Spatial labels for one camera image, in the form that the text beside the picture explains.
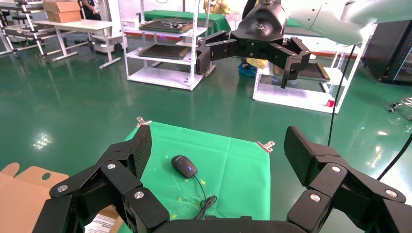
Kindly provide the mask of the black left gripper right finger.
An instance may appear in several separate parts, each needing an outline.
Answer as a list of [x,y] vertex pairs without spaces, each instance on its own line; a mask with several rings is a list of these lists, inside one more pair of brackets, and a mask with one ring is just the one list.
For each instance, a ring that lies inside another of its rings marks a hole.
[[350,166],[332,147],[311,142],[289,126],[284,152],[306,190],[287,214],[287,221],[317,233],[333,209],[343,212],[366,233],[409,233],[412,208],[406,197]]

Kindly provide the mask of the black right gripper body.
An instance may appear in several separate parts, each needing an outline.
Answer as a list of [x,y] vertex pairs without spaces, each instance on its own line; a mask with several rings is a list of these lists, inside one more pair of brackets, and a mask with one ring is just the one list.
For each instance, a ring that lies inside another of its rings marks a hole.
[[231,32],[237,42],[239,57],[264,60],[285,60],[286,49],[282,47],[287,16],[277,1],[265,1],[256,5]]

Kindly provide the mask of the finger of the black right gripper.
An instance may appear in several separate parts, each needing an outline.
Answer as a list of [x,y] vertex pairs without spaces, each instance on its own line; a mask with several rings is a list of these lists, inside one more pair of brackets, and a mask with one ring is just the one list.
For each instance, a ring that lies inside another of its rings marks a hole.
[[296,80],[300,71],[307,68],[311,51],[298,37],[291,37],[285,43],[269,44],[269,62],[283,70],[281,88],[289,80]]
[[196,49],[196,73],[203,75],[208,71],[210,62],[236,55],[238,41],[229,38],[226,31],[219,31],[198,41]]

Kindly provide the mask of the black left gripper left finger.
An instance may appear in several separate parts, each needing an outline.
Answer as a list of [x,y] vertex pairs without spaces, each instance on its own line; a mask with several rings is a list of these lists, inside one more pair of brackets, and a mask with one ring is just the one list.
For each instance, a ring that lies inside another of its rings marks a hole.
[[154,232],[170,215],[141,181],[151,148],[148,125],[130,140],[110,145],[94,165],[50,189],[33,231],[83,233],[99,211],[111,206],[132,232]]

